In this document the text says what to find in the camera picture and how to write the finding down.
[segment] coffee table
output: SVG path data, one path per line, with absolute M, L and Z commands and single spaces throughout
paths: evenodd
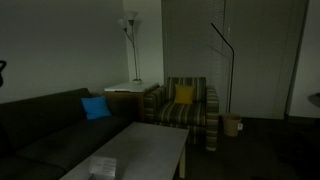
M 92 155 L 117 159 L 116 179 L 173 179 L 179 165 L 185 177 L 185 143 L 188 130 L 133 122 Z M 62 180 L 88 180 L 90 157 Z

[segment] table leg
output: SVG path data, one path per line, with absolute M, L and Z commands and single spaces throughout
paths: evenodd
M 179 177 L 185 178 L 186 175 L 186 146 L 183 147 L 179 162 Z

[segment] sofa armrest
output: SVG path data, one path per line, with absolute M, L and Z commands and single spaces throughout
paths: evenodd
M 161 86 L 144 97 L 145 121 L 153 122 L 154 113 L 165 103 L 166 88 Z
M 206 123 L 206 148 L 209 151 L 215 151 L 219 123 L 219 99 L 213 86 L 206 88 Z

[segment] lamp pole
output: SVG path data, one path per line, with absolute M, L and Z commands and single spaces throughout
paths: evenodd
M 230 47 L 232 51 L 232 59 L 231 59 L 231 74 L 230 74 L 230 83 L 229 83 L 229 105 L 228 105 L 228 113 L 230 113 L 231 110 L 231 96 L 232 96 L 232 80 L 233 80 L 233 65 L 234 65 L 234 49 L 233 47 L 228 43 L 228 41 L 223 37 L 223 35 L 220 33 L 220 31 L 217 29 L 217 27 L 211 23 L 212 27 L 217 31 L 217 33 L 220 35 L 222 40 Z

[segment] armchair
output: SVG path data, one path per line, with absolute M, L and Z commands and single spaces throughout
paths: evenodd
M 192 104 L 174 103 L 176 84 L 195 86 Z M 144 97 L 144 110 L 147 123 L 188 129 L 188 143 L 205 143 L 207 150 L 216 150 L 219 101 L 204 77 L 168 77 L 165 86 Z

